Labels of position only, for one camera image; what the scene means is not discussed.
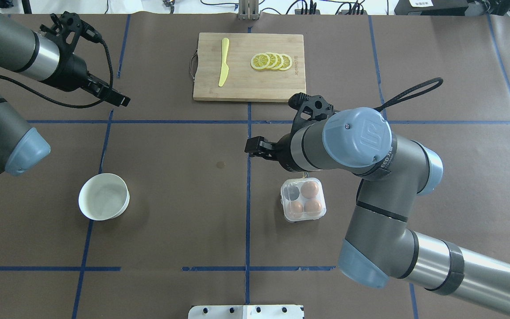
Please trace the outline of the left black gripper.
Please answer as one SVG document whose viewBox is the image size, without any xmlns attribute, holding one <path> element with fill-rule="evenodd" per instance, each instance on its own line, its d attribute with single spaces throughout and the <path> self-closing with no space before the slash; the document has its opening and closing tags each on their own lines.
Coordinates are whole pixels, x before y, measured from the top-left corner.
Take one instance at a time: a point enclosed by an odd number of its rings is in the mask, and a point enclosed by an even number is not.
<svg viewBox="0 0 510 319">
<path fill-rule="evenodd" d="M 113 88 L 111 83 L 95 78 L 87 69 L 85 60 L 76 54 L 62 54 L 56 71 L 51 75 L 51 86 L 64 92 L 84 89 L 114 106 L 127 107 L 130 98 Z"/>
</svg>

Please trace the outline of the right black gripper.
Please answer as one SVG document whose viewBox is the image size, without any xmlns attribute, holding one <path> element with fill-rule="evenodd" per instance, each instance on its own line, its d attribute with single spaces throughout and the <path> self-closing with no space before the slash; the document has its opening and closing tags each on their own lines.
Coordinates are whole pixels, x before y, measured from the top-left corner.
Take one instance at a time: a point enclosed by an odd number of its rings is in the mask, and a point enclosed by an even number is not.
<svg viewBox="0 0 510 319">
<path fill-rule="evenodd" d="M 245 153 L 251 158 L 263 158 L 267 161 L 278 161 L 281 167 L 290 172 L 303 172 L 303 169 L 295 162 L 291 152 L 291 134 L 284 135 L 276 143 L 272 143 L 265 137 L 252 137 L 247 139 Z"/>
</svg>

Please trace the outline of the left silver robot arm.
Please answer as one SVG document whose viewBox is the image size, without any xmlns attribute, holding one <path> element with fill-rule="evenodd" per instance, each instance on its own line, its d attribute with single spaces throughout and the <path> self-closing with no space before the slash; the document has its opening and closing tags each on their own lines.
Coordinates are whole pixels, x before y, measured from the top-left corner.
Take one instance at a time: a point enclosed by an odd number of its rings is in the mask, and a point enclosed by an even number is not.
<svg viewBox="0 0 510 319">
<path fill-rule="evenodd" d="M 39 31 L 18 23 L 0 13 L 0 69 L 12 71 L 63 92 L 82 89 L 97 100 L 74 105 L 52 99 L 43 93 L 5 75 L 7 81 L 55 105 L 88 109 L 101 103 L 126 107 L 130 98 L 115 89 L 113 67 L 107 43 L 91 24 L 78 14 L 51 14 L 53 24 Z M 105 50 L 109 79 L 91 74 L 87 63 L 74 52 L 83 38 L 100 44 Z M 20 176 L 36 166 L 51 152 L 49 143 L 0 93 L 0 175 Z"/>
</svg>

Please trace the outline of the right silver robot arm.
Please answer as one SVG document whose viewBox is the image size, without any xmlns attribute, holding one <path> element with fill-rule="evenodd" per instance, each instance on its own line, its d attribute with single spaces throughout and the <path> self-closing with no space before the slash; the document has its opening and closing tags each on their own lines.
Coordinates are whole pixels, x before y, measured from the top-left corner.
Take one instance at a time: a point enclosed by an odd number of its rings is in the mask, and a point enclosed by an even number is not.
<svg viewBox="0 0 510 319">
<path fill-rule="evenodd" d="M 441 182 L 443 163 L 392 133 L 379 111 L 361 107 L 295 121 L 276 143 L 248 139 L 245 152 L 288 171 L 342 169 L 360 177 L 338 259 L 353 281 L 384 288 L 394 277 L 510 315 L 510 264 L 407 228 L 417 196 Z"/>
</svg>

